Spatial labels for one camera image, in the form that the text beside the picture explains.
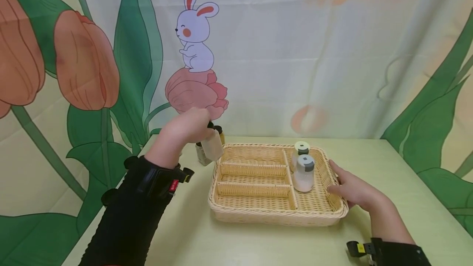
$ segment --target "curtain backdrop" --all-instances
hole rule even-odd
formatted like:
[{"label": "curtain backdrop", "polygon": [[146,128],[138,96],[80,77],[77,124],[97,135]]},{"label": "curtain backdrop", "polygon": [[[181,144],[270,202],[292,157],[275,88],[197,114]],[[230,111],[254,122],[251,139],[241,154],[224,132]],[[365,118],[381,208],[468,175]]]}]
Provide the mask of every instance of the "curtain backdrop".
[{"label": "curtain backdrop", "polygon": [[387,139],[473,235],[472,7],[0,0],[0,264],[60,265],[193,106],[227,135]]}]

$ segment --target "light green tabletop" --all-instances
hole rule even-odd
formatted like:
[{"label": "light green tabletop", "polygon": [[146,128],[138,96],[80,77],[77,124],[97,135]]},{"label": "light green tabletop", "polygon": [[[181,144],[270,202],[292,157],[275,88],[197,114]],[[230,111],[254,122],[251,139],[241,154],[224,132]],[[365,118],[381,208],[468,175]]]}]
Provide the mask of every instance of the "light green tabletop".
[{"label": "light green tabletop", "polygon": [[[227,142],[293,144],[298,138],[227,137]],[[433,266],[472,265],[473,238],[442,206],[410,167],[384,140],[303,139],[323,148],[328,157],[379,188],[398,207],[413,238]],[[367,265],[352,259],[345,243],[370,240],[370,219],[358,207],[338,225],[298,228],[259,224],[222,223],[207,203],[214,164],[197,161],[194,145],[184,148],[183,167],[195,171],[181,184],[154,236],[147,266],[265,266]],[[64,266],[78,265],[94,235],[100,210],[72,250]]]}]

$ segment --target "pink cheek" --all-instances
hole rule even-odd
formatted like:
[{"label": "pink cheek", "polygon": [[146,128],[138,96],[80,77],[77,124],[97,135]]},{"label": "pink cheek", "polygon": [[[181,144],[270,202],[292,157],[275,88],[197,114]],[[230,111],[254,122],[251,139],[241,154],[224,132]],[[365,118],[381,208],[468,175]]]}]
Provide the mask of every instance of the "pink cheek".
[{"label": "pink cheek", "polygon": [[186,37],[190,37],[191,36],[191,31],[186,28],[186,29],[182,30],[182,34]]}]

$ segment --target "hand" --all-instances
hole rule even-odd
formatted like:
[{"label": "hand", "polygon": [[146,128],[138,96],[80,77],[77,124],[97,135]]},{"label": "hand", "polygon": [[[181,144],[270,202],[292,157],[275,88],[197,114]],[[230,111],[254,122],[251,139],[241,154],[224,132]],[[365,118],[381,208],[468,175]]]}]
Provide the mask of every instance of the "hand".
[{"label": "hand", "polygon": [[174,117],[159,132],[145,158],[158,166],[174,168],[187,143],[201,142],[214,134],[215,130],[207,127],[209,121],[209,111],[195,107]]},{"label": "hand", "polygon": [[350,207],[357,204],[365,211],[371,212],[377,206],[389,202],[389,199],[381,191],[342,169],[333,160],[329,160],[329,164],[333,171],[337,173],[340,185],[330,186],[327,191],[345,198]]},{"label": "hand", "polygon": [[207,127],[210,120],[207,109],[192,107],[169,121],[159,136],[169,136],[169,139],[184,144],[201,142],[214,133],[213,129]]}]

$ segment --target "spice shaker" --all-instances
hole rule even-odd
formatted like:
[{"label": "spice shaker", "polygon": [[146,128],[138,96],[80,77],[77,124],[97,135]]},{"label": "spice shaker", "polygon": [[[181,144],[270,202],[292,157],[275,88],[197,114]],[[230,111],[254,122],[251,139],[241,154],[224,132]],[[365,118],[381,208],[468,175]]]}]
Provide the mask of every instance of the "spice shaker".
[{"label": "spice shaker", "polygon": [[218,135],[220,136],[220,141],[222,141],[222,145],[225,144],[225,135],[223,134],[223,129],[221,126],[214,126],[214,129],[217,130]]},{"label": "spice shaker", "polygon": [[300,192],[309,192],[314,186],[315,160],[307,154],[299,155],[296,171],[292,177],[294,189]]},{"label": "spice shaker", "polygon": [[[214,128],[214,124],[209,122],[208,128]],[[205,156],[211,161],[217,161],[223,155],[222,141],[218,131],[214,129],[214,134],[209,138],[200,142],[204,150]]]},{"label": "spice shaker", "polygon": [[307,142],[299,141],[294,144],[294,149],[292,151],[292,160],[290,163],[290,168],[292,172],[296,172],[296,165],[299,155],[309,154],[310,145]]},{"label": "spice shaker", "polygon": [[202,144],[200,142],[195,145],[195,149],[197,151],[197,158],[200,164],[202,164],[203,166],[206,166],[212,162],[205,156],[204,148],[202,148]]}]

